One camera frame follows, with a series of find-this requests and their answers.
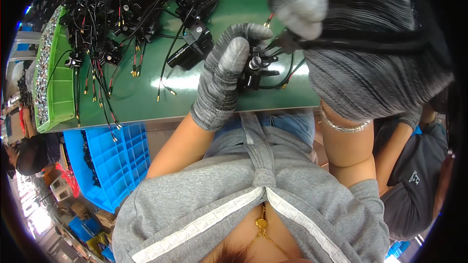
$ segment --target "blue plastic bin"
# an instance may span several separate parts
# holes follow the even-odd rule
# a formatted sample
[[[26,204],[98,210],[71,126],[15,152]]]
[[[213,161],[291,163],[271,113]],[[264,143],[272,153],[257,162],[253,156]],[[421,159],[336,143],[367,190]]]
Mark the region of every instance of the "blue plastic bin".
[[[92,238],[90,234],[88,234],[85,229],[81,226],[82,221],[81,219],[75,217],[70,221],[68,226],[72,229],[72,231],[77,235],[77,237],[82,240],[83,242],[86,242]]]
[[[110,245],[105,248],[102,253],[104,257],[106,257],[109,261],[115,262],[116,260],[114,259],[114,253],[110,250]]]
[[[81,227],[90,235],[91,237],[97,236],[101,231],[101,227],[94,218],[86,219],[81,222]]]
[[[85,129],[89,151],[101,187],[93,183],[93,173],[84,161],[83,136],[79,130],[65,131],[65,145],[76,181],[89,201],[114,213],[115,208],[145,178],[151,159],[144,124]]]

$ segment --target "blue divided storage bin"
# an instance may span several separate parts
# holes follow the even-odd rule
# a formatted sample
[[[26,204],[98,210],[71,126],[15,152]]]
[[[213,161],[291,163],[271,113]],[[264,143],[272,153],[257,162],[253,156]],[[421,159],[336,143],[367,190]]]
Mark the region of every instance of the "blue divided storage bin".
[[[85,132],[101,187],[93,184],[93,173],[84,161],[81,132],[65,131],[65,145],[76,181],[83,196],[114,213],[122,200],[145,179],[151,164],[146,127],[144,124],[123,126],[121,130],[112,127],[117,142],[112,140],[108,127],[86,128]]]

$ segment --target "green workbench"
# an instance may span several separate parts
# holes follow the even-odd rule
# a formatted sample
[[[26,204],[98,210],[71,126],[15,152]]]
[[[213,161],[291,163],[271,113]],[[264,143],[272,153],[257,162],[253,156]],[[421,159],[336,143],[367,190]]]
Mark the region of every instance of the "green workbench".
[[[175,3],[171,2],[168,9],[174,12],[176,9]],[[270,15],[271,11],[267,7],[266,0],[219,0],[216,10],[209,17],[208,21],[205,21],[205,24],[213,35],[213,41],[216,41],[220,34],[230,25],[238,23],[263,24]],[[165,34],[174,35],[181,25],[180,19],[174,18],[165,12],[162,13],[160,22]],[[273,34],[276,35],[284,29],[284,26],[273,17],[270,28]],[[174,96],[169,91],[161,89],[160,101],[156,101],[162,62],[166,57],[172,40],[171,38],[155,37],[152,43],[146,46],[139,77],[133,77],[131,74],[134,43],[130,45],[112,81],[114,88],[110,103],[114,109],[115,117],[120,123],[180,117],[185,116],[189,112],[190,106],[195,101],[197,95],[196,89],[198,78],[203,68],[203,61],[189,71],[185,71],[180,67],[171,68],[167,65],[163,83],[172,88],[177,95]],[[184,44],[185,41],[183,39],[178,39],[171,53],[177,51]],[[302,52],[297,51],[294,67],[302,59]],[[280,55],[279,61],[269,67],[270,70],[279,70],[280,75],[263,78],[262,85],[279,83],[287,73],[290,62],[291,56],[286,54]],[[104,66],[103,71],[107,82],[109,82],[114,69],[115,66],[110,64]],[[88,84],[88,94],[83,94],[87,70],[88,65],[83,65],[79,74],[79,120],[82,127],[103,125],[106,124],[106,120],[102,108],[99,107],[99,103],[93,102],[92,82]],[[318,105],[319,97],[309,84],[308,68],[304,64],[292,76],[291,81],[285,89],[276,88],[243,92],[239,96],[237,111]],[[112,118],[109,113],[108,117],[112,124]],[[73,118],[55,126],[53,131],[63,131],[76,127],[77,122]]]

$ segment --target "white container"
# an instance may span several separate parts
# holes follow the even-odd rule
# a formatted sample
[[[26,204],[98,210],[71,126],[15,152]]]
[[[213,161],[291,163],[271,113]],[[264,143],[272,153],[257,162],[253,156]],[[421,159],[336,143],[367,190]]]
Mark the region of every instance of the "white container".
[[[59,176],[52,182],[50,190],[52,190],[57,201],[62,201],[73,195],[72,188],[67,184],[67,181],[62,178],[62,176]]]

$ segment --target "gloved hand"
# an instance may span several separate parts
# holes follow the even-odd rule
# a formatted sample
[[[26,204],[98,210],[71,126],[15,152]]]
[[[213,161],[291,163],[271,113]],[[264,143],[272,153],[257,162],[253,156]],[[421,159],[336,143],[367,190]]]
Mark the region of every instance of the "gloved hand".
[[[419,121],[421,120],[421,114],[423,113],[423,107],[419,106],[416,108],[413,108],[412,110],[405,111],[401,114],[398,115],[398,122],[400,123],[406,123],[411,126],[411,128],[414,129],[416,126],[419,124]]]
[[[275,16],[295,34],[313,40],[322,32],[328,0],[269,0]]]
[[[198,84],[198,97],[190,113],[206,131],[219,130],[237,106],[237,79],[249,56],[249,41],[273,37],[258,24],[229,26],[208,55]]]

